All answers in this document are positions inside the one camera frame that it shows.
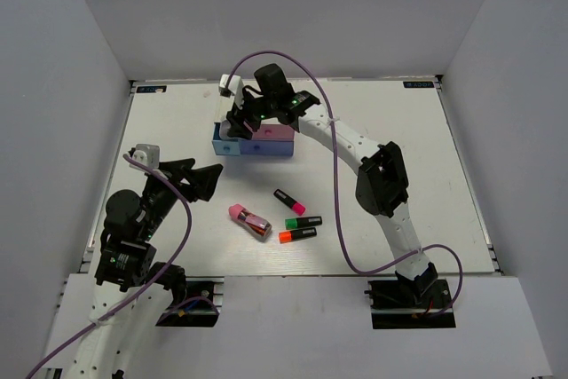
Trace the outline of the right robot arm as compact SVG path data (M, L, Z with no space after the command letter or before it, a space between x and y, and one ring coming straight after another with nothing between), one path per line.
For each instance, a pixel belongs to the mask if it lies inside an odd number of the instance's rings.
M262 121L275 119L319 142L335 162L349 166L357 176L356 200L382 228L396 260L402 299L413 307L424 305L433 295L438 273L410 218L409 182L400 147L374 142L334 118L324 95L296 91L276 64L259 68L254 77L255 89L244 86L236 75L220 80L220 94L233 99L225 115L227 137L250 139Z

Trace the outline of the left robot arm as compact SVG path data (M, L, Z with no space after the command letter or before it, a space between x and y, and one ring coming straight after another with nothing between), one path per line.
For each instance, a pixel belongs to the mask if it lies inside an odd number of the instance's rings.
M142 170L142 193L123 189L106 202L100 257L89 323L66 378L124 378L151 327L167 308L187 297L185 270L172 259L157 262L150 240L176 203L209 201L223 167L195 168L194 159L149 164L134 155L130 166Z

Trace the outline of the cream drawer cabinet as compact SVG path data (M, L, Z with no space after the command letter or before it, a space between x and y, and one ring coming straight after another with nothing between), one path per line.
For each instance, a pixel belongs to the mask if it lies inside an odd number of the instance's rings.
M258 86L255 87L243 82L243 85L244 85L243 88L250 88L250 90L255 89L263 94L272 93L279 101L280 109L284 113L284 117L281 122L286 124L286 122L289 120L289 110L293 107L292 100L296 95L290 83L283 83L283 84L269 83L268 85L264 86L258 84ZM217 112L216 112L217 119L220 122L226 120L226 115L229 111L233 110L233 106L234 103L232 99L228 99L220 95L220 100L217 103Z

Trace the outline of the pink drawer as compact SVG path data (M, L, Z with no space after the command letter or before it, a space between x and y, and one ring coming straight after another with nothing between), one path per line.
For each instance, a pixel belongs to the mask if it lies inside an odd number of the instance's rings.
M252 135L253 140L258 141L293 141L295 131L289 126L282 124L262 124Z

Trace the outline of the left table label sticker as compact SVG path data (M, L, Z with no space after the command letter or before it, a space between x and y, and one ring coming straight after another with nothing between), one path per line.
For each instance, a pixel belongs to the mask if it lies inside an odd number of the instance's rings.
M147 85L138 86L136 93L164 93L167 90L166 85Z

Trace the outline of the table label sticker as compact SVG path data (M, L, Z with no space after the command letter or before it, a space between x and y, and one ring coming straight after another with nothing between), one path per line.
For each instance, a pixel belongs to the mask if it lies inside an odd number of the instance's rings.
M138 86L136 93L164 93L167 90L166 85L147 85Z
M429 89L435 87L432 81L404 81L403 85L406 89Z

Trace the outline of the pink highlighter marker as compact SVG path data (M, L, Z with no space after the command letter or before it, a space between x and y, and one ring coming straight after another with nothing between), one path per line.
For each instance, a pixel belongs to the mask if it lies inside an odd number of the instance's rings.
M276 189L273 192L273 195L276 197L277 200L282 202L285 206L290 208L293 212L295 212L298 216L302 216L306 211L306 207L301 204L299 201L288 195L287 193L283 192L280 189Z

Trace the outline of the green highlighter marker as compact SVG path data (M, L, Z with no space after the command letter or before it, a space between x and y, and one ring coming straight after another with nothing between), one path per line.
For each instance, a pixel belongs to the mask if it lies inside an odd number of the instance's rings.
M321 216L314 217L294 217L285 220L287 230L315 227L323 224Z

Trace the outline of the orange highlighter marker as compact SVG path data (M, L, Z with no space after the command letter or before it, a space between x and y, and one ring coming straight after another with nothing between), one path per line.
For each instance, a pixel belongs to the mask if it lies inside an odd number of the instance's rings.
M315 237L317 235L317 230L315 227L303 228L289 230L279 233L280 244L290 243L292 241L301 241Z

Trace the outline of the right table label sticker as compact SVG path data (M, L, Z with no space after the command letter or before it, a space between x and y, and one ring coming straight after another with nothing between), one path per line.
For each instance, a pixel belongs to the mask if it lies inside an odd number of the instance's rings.
M406 89L429 89L435 87L432 81L404 81L403 85Z

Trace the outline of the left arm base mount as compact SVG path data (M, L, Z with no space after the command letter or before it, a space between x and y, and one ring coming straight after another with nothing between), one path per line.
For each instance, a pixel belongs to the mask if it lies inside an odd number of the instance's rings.
M224 297L225 279L187 277L185 292L177 296L156 323L163 328L213 328Z

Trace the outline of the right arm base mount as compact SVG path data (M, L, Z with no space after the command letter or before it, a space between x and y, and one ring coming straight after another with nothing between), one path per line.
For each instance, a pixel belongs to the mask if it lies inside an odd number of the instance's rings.
M418 302L396 280L371 280L365 291L375 330L456 328L447 280L438 279Z

